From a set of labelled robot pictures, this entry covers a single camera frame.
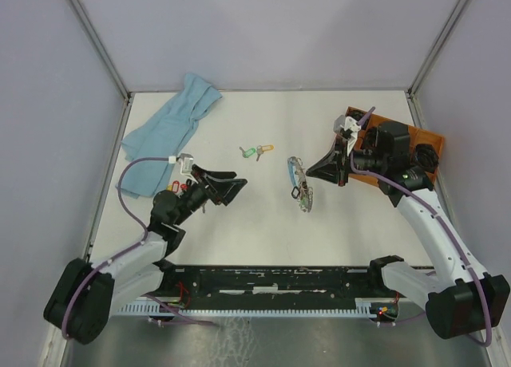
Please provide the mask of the large keyring with blue handle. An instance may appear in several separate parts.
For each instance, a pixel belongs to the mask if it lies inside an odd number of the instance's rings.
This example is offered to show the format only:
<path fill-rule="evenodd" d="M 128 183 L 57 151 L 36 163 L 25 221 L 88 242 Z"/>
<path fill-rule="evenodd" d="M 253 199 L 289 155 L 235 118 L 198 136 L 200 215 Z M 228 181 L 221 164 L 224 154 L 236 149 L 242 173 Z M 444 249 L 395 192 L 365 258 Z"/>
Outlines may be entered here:
<path fill-rule="evenodd" d="M 302 212 L 310 213 L 313 206 L 313 188 L 307 183 L 303 161 L 299 157 L 290 156 L 287 159 L 287 169 L 292 184 L 292 199 L 298 203 Z"/>

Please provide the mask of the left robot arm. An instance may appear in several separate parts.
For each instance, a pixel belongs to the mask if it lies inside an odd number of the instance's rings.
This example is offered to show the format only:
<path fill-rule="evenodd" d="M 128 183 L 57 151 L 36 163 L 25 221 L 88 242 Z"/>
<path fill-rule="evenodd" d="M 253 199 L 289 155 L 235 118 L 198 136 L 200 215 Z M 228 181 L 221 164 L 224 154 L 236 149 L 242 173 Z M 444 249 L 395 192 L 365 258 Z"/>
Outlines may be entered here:
<path fill-rule="evenodd" d="M 87 345 L 123 306 L 153 291 L 172 293 L 176 275 L 166 258 L 185 236 L 180 225 L 207 202 L 229 205 L 248 183 L 235 172 L 196 164 L 182 168 L 190 179 L 184 190 L 153 196 L 149 222 L 134 243 L 96 261 L 75 258 L 65 266 L 43 310 L 43 318 L 64 339 Z"/>

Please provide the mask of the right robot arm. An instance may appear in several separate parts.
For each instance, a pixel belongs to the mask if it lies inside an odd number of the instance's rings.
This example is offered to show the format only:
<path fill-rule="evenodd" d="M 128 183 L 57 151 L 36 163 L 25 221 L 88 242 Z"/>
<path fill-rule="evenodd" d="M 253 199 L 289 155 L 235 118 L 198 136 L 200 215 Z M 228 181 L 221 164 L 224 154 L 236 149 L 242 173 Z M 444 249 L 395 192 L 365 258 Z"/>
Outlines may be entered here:
<path fill-rule="evenodd" d="M 349 176 L 372 176 L 405 218 L 432 262 L 429 276 L 397 255 L 370 262 L 367 289 L 384 296 L 395 291 L 423 309 L 442 339 L 484 331 L 491 336 L 510 295 L 506 278 L 491 275 L 476 260 L 443 211 L 424 167 L 413 158 L 406 124 L 387 120 L 365 131 L 370 143 L 357 149 L 364 121 L 341 116 L 331 150 L 307 169 L 309 177 L 344 186 Z"/>

